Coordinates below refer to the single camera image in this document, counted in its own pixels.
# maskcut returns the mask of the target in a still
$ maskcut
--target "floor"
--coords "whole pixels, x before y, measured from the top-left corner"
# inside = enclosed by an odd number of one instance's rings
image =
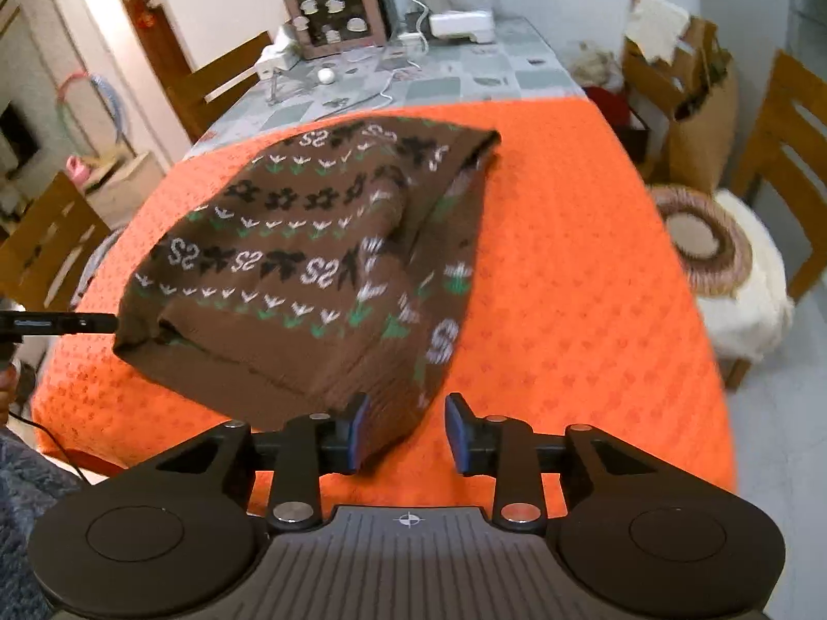
[[[768,513],[787,543],[787,564],[766,614],[824,617],[827,553],[827,287],[795,312],[782,347],[728,398],[739,494]]]

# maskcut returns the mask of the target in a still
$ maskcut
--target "white cloth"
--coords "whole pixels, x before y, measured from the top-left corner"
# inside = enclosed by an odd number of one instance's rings
[[[729,191],[715,200],[747,234],[753,269],[733,297],[696,298],[707,335],[719,359],[761,361],[792,326],[794,304],[787,296],[784,262],[764,224]]]
[[[686,9],[666,0],[638,0],[629,15],[625,35],[640,47],[647,63],[662,58],[671,65],[675,47],[691,20]]]

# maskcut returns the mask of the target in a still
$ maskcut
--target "white cable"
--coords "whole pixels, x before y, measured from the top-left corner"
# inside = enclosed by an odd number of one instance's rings
[[[431,47],[427,42],[427,37],[425,37],[425,33],[422,31],[422,24],[423,24],[423,21],[427,18],[427,15],[429,13],[431,13],[431,9],[429,9],[427,7],[427,5],[423,4],[419,0],[411,0],[411,1],[415,5],[419,5],[419,6],[422,7],[422,13],[420,14],[419,18],[416,21],[416,32],[417,32],[417,35],[419,35],[419,39],[422,39],[423,55],[427,55],[427,52],[430,51]],[[367,56],[357,58],[356,60],[350,60],[349,57],[346,57],[345,54],[342,53],[342,57],[344,57],[345,60],[348,61],[349,63],[358,63],[359,61],[367,60],[367,58],[371,57],[371,55],[373,55],[373,54],[372,53],[368,54]],[[408,65],[412,65],[413,67],[418,69],[420,72],[422,72],[422,67],[419,64],[416,64],[410,58],[408,58]],[[386,102],[386,104],[377,105],[376,107],[372,107],[370,109],[370,111],[383,110],[383,109],[386,109],[387,107],[390,107],[391,105],[394,104],[394,97],[389,96],[386,93],[386,90],[388,90],[390,88],[390,85],[394,82],[394,79],[396,78],[396,73],[397,72],[402,72],[403,70],[404,70],[404,68],[396,68],[393,72],[390,72],[390,76],[388,77],[387,82],[382,87],[382,90],[380,90],[378,93],[374,93],[372,96],[369,96],[369,97],[361,99],[360,101],[354,102],[352,105],[345,105],[344,107],[339,107],[339,109],[337,109],[337,110],[333,110],[333,111],[330,111],[326,114],[322,114],[321,116],[318,116],[317,118],[313,119],[313,121],[318,121],[318,120],[321,120],[321,119],[327,119],[328,116],[334,116],[336,114],[342,113],[343,111],[349,111],[349,110],[353,109],[354,107],[356,107],[358,105],[363,105],[366,102],[373,100],[375,97],[383,97],[387,100],[387,102]]]
[[[346,61],[348,61],[349,63],[361,63],[363,60],[367,60],[369,57],[373,57],[375,55],[375,53],[377,51],[379,51],[379,48],[376,47],[376,46],[369,46],[365,49],[365,51],[367,51],[367,53],[364,56],[357,57],[357,58],[353,58],[353,57],[348,56],[349,53],[352,53],[353,51],[357,51],[357,50],[358,49],[350,49],[350,51],[345,51],[344,53],[342,53],[342,57]]]
[[[427,52],[431,49],[431,47],[427,43],[427,37],[425,37],[425,34],[422,31],[422,24],[423,24],[423,21],[427,18],[427,15],[429,13],[431,13],[431,9],[429,9],[427,7],[427,5],[423,4],[419,0],[411,0],[411,1],[415,5],[419,5],[419,6],[422,7],[422,13],[420,14],[419,18],[417,18],[417,20],[416,20],[416,31],[417,31],[417,35],[419,35],[419,39],[422,39],[423,53],[425,55],[427,55]]]

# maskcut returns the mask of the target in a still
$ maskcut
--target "wooden door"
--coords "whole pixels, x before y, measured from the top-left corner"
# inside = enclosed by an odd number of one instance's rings
[[[164,90],[182,76],[189,76],[192,68],[183,55],[161,0],[121,1]]]

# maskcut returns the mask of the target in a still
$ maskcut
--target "orange tablecloth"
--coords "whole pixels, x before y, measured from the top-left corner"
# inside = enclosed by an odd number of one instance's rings
[[[644,185],[594,105],[567,99],[398,113],[496,128],[503,138],[489,169],[468,316],[442,392],[462,392],[478,414],[518,417],[545,433],[589,422],[732,488],[729,424],[704,328]],[[80,309],[115,312],[132,269],[175,220],[286,135],[176,165],[106,257]],[[132,466],[226,419],[146,382],[111,348],[108,336],[61,339],[36,393],[34,417],[67,448]],[[453,471],[442,410],[438,398],[371,476],[324,478],[326,507],[488,507],[492,481]],[[556,478],[546,487],[549,512],[563,513]],[[255,504],[265,490],[257,484]]]

